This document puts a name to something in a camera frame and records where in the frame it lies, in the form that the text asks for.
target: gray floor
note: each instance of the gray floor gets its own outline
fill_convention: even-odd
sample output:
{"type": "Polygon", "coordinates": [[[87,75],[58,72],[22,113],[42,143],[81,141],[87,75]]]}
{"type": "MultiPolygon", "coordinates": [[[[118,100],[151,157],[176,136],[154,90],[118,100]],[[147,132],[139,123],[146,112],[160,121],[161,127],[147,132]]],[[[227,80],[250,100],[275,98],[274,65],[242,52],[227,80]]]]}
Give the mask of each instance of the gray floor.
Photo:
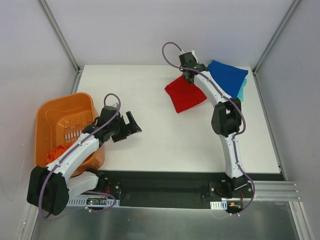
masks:
{"type": "Polygon", "coordinates": [[[255,201],[240,217],[223,210],[118,207],[103,213],[79,210],[59,220],[37,221],[32,239],[296,240],[294,226],[287,202],[255,201]]]}

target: orange cloth in basket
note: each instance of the orange cloth in basket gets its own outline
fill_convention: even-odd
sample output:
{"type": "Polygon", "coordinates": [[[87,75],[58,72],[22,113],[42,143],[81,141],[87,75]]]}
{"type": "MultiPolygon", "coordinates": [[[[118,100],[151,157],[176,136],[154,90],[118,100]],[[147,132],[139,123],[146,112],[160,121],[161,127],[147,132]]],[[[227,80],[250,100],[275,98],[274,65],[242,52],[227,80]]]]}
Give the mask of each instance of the orange cloth in basket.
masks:
{"type": "MultiPolygon", "coordinates": [[[[54,160],[59,158],[62,154],[64,154],[65,151],[68,150],[73,145],[72,142],[68,143],[66,146],[59,145],[57,148],[52,149],[50,152],[47,152],[45,155],[45,161],[47,164],[52,163],[54,160]]],[[[92,157],[92,154],[90,154],[85,160],[89,160],[92,157]]]]}

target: red folded cloth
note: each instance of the red folded cloth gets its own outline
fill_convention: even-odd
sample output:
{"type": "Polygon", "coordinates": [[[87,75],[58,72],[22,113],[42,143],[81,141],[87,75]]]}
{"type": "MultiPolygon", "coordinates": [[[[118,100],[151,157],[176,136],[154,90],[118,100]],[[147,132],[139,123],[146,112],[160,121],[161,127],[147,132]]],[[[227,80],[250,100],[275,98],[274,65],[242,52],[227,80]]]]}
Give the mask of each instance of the red folded cloth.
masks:
{"type": "Polygon", "coordinates": [[[178,77],[164,89],[170,95],[177,113],[192,108],[207,99],[197,86],[189,84],[183,76],[178,77]]]}

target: orange laundry basket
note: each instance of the orange laundry basket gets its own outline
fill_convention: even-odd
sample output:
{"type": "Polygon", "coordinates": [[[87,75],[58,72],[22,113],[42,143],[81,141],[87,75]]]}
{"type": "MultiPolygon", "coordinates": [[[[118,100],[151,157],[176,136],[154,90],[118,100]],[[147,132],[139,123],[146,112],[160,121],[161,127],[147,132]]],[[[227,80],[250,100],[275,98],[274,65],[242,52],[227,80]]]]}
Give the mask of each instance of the orange laundry basket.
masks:
{"type": "MultiPolygon", "coordinates": [[[[98,117],[92,98],[83,92],[60,97],[43,104],[36,114],[34,164],[45,167],[46,153],[59,145],[74,143],[82,130],[98,117]]],[[[86,169],[100,168],[105,162],[103,146],[86,159],[72,176],[86,169]]]]}

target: white table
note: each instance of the white table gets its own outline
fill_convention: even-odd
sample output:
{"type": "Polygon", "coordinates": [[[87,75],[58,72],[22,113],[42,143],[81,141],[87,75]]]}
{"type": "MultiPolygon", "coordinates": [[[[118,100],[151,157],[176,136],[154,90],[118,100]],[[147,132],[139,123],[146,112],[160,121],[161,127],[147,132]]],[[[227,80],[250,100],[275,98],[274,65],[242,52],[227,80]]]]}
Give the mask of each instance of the white table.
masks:
{"type": "MultiPolygon", "coordinates": [[[[247,130],[239,137],[248,173],[279,173],[266,120],[249,67],[242,113],[247,130]]],[[[181,73],[167,65],[86,65],[78,92],[91,95],[98,113],[106,94],[121,99],[121,114],[131,111],[142,132],[105,146],[101,170],[224,172],[222,144],[211,127],[208,100],[177,114],[164,88],[181,73]]],[[[107,104],[117,100],[110,97],[107,104]]]]}

